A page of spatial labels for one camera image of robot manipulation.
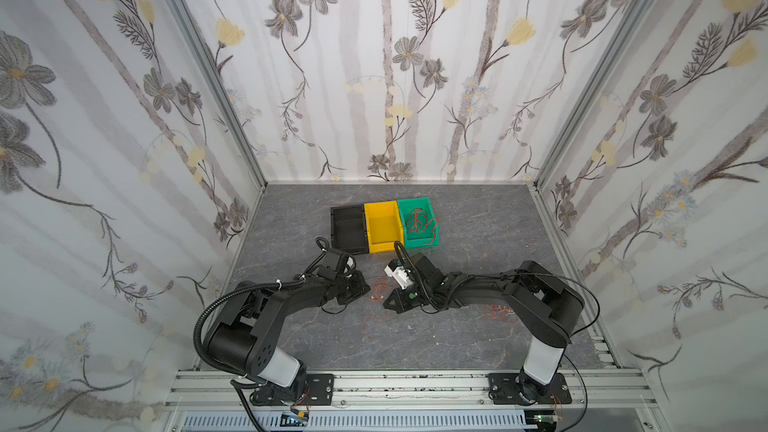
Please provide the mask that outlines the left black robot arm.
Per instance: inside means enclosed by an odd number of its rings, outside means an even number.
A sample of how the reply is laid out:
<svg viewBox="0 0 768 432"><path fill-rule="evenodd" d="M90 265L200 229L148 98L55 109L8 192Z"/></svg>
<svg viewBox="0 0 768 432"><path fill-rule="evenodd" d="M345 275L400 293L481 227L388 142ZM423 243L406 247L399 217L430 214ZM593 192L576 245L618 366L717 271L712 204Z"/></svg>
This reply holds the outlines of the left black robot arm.
<svg viewBox="0 0 768 432"><path fill-rule="evenodd" d="M315 242L321 253L292 281L243 281L208 305L194 326L198 357L234 376L230 384L257 431L263 427L254 404L311 403L314 378L304 362L278 347L285 319L330 301L345 307L370 291L351 254L323 237Z"/></svg>

